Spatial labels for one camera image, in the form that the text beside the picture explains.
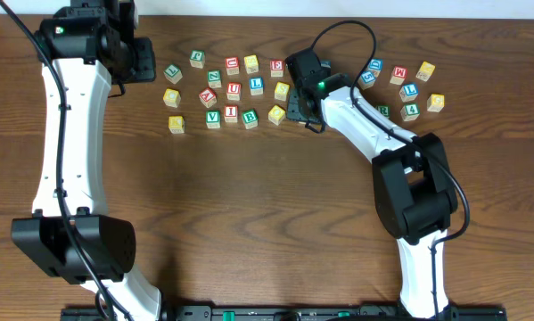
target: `yellow block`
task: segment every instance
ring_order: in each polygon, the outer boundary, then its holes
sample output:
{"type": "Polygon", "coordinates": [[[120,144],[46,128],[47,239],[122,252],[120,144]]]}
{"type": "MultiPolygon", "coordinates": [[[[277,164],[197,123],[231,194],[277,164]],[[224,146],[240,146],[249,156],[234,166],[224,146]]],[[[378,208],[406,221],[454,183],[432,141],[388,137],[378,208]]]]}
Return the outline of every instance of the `yellow block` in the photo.
{"type": "Polygon", "coordinates": [[[171,134],[183,134],[185,132],[185,122],[182,116],[169,116],[168,123],[171,134]]]}
{"type": "Polygon", "coordinates": [[[259,58],[256,54],[245,57],[245,69],[247,73],[259,72],[259,58]]]}
{"type": "Polygon", "coordinates": [[[180,101],[181,96],[179,95],[179,92],[177,90],[168,89],[163,95],[163,102],[169,107],[179,106],[180,101]]]}
{"type": "Polygon", "coordinates": [[[290,89],[291,87],[289,85],[284,84],[280,81],[277,82],[275,87],[275,99],[282,100],[285,102],[290,89]]]}
{"type": "Polygon", "coordinates": [[[281,124],[284,118],[286,118],[286,111],[278,105],[275,105],[275,107],[268,112],[268,120],[272,121],[273,124],[277,126],[281,124]]]}

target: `wooden table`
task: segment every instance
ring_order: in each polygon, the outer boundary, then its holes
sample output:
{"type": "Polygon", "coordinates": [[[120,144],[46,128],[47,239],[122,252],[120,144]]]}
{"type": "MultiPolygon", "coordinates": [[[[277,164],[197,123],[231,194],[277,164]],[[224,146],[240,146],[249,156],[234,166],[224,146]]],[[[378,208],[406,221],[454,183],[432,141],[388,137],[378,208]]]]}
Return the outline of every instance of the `wooden table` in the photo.
{"type": "MultiPolygon", "coordinates": [[[[24,16],[37,29],[43,16],[24,16]]],[[[374,208],[367,160],[334,130],[316,135],[296,123],[267,120],[276,80],[268,61],[308,46],[336,19],[144,17],[138,36],[152,39],[158,78],[110,99],[104,121],[103,181],[111,215],[136,228],[136,262],[167,295],[217,305],[347,305],[399,296],[398,249],[374,208]],[[206,53],[204,70],[189,65],[206,53]],[[242,70],[227,77],[227,56],[256,54],[266,82],[250,96],[242,70]],[[177,64],[176,86],[163,77],[177,64]],[[207,129],[197,94],[206,70],[243,83],[242,123],[207,129]],[[162,101],[167,87],[179,109],[162,101]],[[183,115],[172,136],[168,116],[183,115]]],[[[503,304],[510,320],[534,320],[534,21],[366,19],[379,38],[382,75],[368,101],[392,108],[392,120],[443,140],[472,206],[467,234],[446,246],[448,297],[464,304],[503,304]],[[415,76],[423,114],[402,122],[394,65],[415,76]],[[442,93],[441,113],[424,111],[442,93]]],[[[370,52],[357,27],[330,32],[317,45],[334,71],[357,73],[370,52]]],[[[91,293],[48,278],[11,242],[13,218],[28,217],[43,160],[45,91],[29,41],[0,16],[0,320],[58,320],[60,309],[90,305],[91,293]]],[[[289,80],[288,72],[284,79],[289,80]]],[[[453,215],[451,231],[462,223],[453,215]]]]}

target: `white arm segment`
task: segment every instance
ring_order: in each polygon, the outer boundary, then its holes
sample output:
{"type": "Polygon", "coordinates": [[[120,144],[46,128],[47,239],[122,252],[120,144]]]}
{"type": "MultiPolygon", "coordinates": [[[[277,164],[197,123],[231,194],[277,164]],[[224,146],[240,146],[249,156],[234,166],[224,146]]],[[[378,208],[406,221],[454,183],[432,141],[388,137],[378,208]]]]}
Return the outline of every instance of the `white arm segment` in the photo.
{"type": "MultiPolygon", "coordinates": [[[[392,123],[354,88],[354,97],[360,106],[380,121],[386,128],[393,128],[396,134],[411,140],[415,134],[392,123]]],[[[322,101],[322,112],[326,124],[344,134],[372,162],[375,156],[384,150],[395,151],[405,144],[390,138],[374,123],[366,119],[349,98],[349,87],[343,87],[330,93],[322,101]]],[[[447,235],[447,231],[434,232],[422,238],[418,245],[409,245],[405,240],[398,240],[399,256],[403,286],[401,302],[412,317],[432,317],[434,312],[431,273],[431,252],[429,247],[433,240],[447,235]]],[[[447,295],[443,288],[443,243],[437,245],[435,263],[437,264],[437,302],[439,310],[448,305],[447,295]]]]}
{"type": "MultiPolygon", "coordinates": [[[[88,207],[91,214],[108,215],[102,165],[104,110],[111,89],[111,75],[101,63],[84,64],[80,58],[57,59],[53,61],[53,66],[67,88],[67,104],[70,106],[62,164],[69,214],[75,215],[78,207],[88,207]]],[[[55,217],[61,215],[59,203],[54,197],[60,98],[47,67],[43,67],[43,79],[46,91],[45,159],[33,211],[41,209],[43,216],[55,217]]],[[[103,280],[103,283],[134,320],[158,320],[160,290],[148,283],[136,265],[121,282],[103,280]]],[[[93,281],[87,281],[82,286],[97,291],[93,281]]],[[[119,320],[124,320],[120,313],[119,320]]]]}
{"type": "MultiPolygon", "coordinates": [[[[354,97],[362,108],[374,116],[375,119],[387,128],[394,128],[396,134],[408,140],[415,136],[414,133],[397,126],[383,117],[379,111],[362,97],[357,88],[354,88],[354,97]]],[[[400,141],[390,138],[389,135],[356,109],[349,99],[348,86],[334,90],[322,101],[322,113],[326,124],[344,134],[370,162],[383,150],[395,151],[405,146],[400,141]]]]}
{"type": "MultiPolygon", "coordinates": [[[[160,317],[161,293],[157,287],[151,285],[136,265],[124,275],[121,282],[113,283],[103,280],[114,300],[130,312],[136,321],[157,321],[160,317]]],[[[94,293],[98,291],[94,281],[86,281],[82,286],[94,293]]],[[[118,320],[124,320],[124,315],[116,308],[118,320]]]]}
{"type": "MultiPolygon", "coordinates": [[[[409,245],[404,239],[398,240],[401,258],[401,303],[412,317],[429,318],[435,315],[433,306],[433,282],[431,270],[431,251],[433,241],[447,236],[447,230],[436,231],[422,237],[417,245],[409,245]]],[[[443,286],[443,244],[435,247],[435,269],[437,270],[437,306],[441,312],[448,299],[443,286]]]]}

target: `wood grain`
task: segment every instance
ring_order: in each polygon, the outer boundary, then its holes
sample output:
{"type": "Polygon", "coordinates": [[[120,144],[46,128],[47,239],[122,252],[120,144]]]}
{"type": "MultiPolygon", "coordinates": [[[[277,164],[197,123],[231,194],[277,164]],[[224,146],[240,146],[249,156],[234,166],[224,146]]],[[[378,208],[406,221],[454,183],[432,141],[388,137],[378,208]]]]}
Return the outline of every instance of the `wood grain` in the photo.
{"type": "MultiPolygon", "coordinates": [[[[43,16],[24,16],[36,29],[43,16]]],[[[166,294],[218,305],[359,304],[395,300],[398,250],[375,215],[364,157],[339,133],[317,136],[267,120],[276,80],[268,60],[310,44],[334,19],[142,18],[152,39],[158,78],[110,99],[104,121],[103,181],[111,215],[136,228],[136,261],[166,294]],[[204,70],[189,66],[192,49],[204,70]],[[259,127],[206,129],[197,94],[206,70],[224,58],[256,54],[265,94],[243,83],[241,111],[255,109],[259,127]],[[183,74],[171,86],[171,62],[183,74]],[[167,87],[179,109],[162,101],[167,87]],[[186,134],[172,136],[169,115],[186,134]]],[[[534,320],[534,21],[366,20],[379,39],[384,71],[365,96],[392,108],[392,120],[443,139],[451,168],[472,205],[467,234],[445,253],[448,296],[458,304],[503,304],[510,320],[534,320]],[[445,109],[402,123],[393,65],[437,65],[417,102],[446,96],[445,109]]],[[[370,51],[354,27],[328,33],[316,50],[333,70],[354,75],[370,51]]],[[[58,320],[60,309],[89,305],[90,293],[47,278],[10,240],[13,218],[27,217],[37,192],[45,94],[29,42],[0,16],[0,320],[58,320]]],[[[462,219],[453,216],[452,230],[462,219]]]]}

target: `wooden alphabet block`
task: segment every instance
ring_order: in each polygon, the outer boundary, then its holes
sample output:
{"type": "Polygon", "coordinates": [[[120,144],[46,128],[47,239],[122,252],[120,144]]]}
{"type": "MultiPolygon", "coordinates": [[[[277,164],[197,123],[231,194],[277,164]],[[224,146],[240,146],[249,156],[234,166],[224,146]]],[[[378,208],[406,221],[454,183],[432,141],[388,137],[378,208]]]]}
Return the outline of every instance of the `wooden alphabet block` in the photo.
{"type": "Polygon", "coordinates": [[[284,76],[284,62],[280,60],[270,61],[270,77],[284,76]]]}
{"type": "Polygon", "coordinates": [[[417,98],[417,95],[419,92],[417,91],[417,86],[415,84],[407,84],[401,87],[401,90],[399,90],[399,97],[401,97],[401,101],[411,102],[415,98],[417,98]]]}
{"type": "Polygon", "coordinates": [[[193,50],[192,55],[189,57],[189,63],[192,67],[203,68],[205,65],[205,53],[201,50],[193,50]]]}
{"type": "Polygon", "coordinates": [[[445,95],[432,94],[427,100],[427,111],[439,112],[445,107],[445,95]]]}
{"type": "Polygon", "coordinates": [[[171,134],[185,133],[185,122],[182,116],[169,116],[168,127],[171,134]]]}
{"type": "Polygon", "coordinates": [[[386,119],[390,118],[390,107],[388,106],[375,106],[375,109],[383,115],[386,119]]]}
{"type": "Polygon", "coordinates": [[[210,88],[221,88],[221,73],[219,70],[207,71],[207,82],[210,88]]]}
{"type": "Polygon", "coordinates": [[[244,111],[241,114],[242,123],[245,125],[245,128],[251,129],[259,125],[259,118],[257,113],[254,110],[244,111]]]}
{"type": "Polygon", "coordinates": [[[435,70],[435,65],[430,64],[428,62],[423,62],[421,65],[421,68],[419,68],[419,71],[417,71],[417,79],[420,79],[422,81],[429,80],[429,77],[433,74],[433,71],[435,70]]]}
{"type": "Polygon", "coordinates": [[[288,92],[291,91],[291,87],[288,84],[277,82],[275,87],[275,99],[286,102],[288,98],[288,92]]]}
{"type": "Polygon", "coordinates": [[[364,71],[359,78],[359,85],[362,87],[362,90],[373,86],[375,84],[375,77],[371,71],[364,71]]]}
{"type": "Polygon", "coordinates": [[[205,90],[199,94],[199,99],[205,107],[209,108],[217,102],[217,95],[215,95],[210,88],[205,88],[205,90]]]}
{"type": "Polygon", "coordinates": [[[259,58],[256,54],[245,57],[245,69],[248,74],[259,72],[259,58]]]}
{"type": "Polygon", "coordinates": [[[255,77],[249,79],[249,87],[251,88],[251,95],[263,95],[263,78],[255,77]]]}
{"type": "Polygon", "coordinates": [[[183,77],[181,70],[173,63],[163,71],[163,74],[166,76],[167,80],[171,81],[172,84],[177,84],[177,81],[183,77]]]}
{"type": "Polygon", "coordinates": [[[239,58],[237,57],[225,58],[225,67],[227,69],[227,75],[239,74],[239,58]]]}
{"type": "Polygon", "coordinates": [[[238,110],[237,106],[225,106],[225,122],[237,122],[238,110]]]}
{"type": "Polygon", "coordinates": [[[219,111],[207,111],[205,113],[207,128],[221,128],[221,114],[219,111]]]}
{"type": "Polygon", "coordinates": [[[163,102],[169,107],[177,108],[180,101],[181,95],[177,90],[167,89],[166,93],[163,95],[163,102]]]}
{"type": "Polygon", "coordinates": [[[390,83],[401,85],[407,78],[407,69],[403,67],[394,67],[391,73],[390,83]]]}
{"type": "Polygon", "coordinates": [[[268,120],[272,121],[275,125],[280,125],[281,122],[286,118],[286,111],[280,108],[278,105],[275,105],[273,109],[268,112],[268,120]]]}
{"type": "Polygon", "coordinates": [[[382,71],[383,60],[381,59],[372,59],[370,64],[367,65],[367,71],[374,74],[374,77],[380,76],[380,71],[382,71]]]}
{"type": "Polygon", "coordinates": [[[419,107],[416,103],[410,103],[401,109],[401,118],[403,121],[415,120],[419,117],[419,107]]]}
{"type": "Polygon", "coordinates": [[[241,100],[241,84],[229,83],[229,85],[227,85],[227,99],[236,101],[241,100]]]}

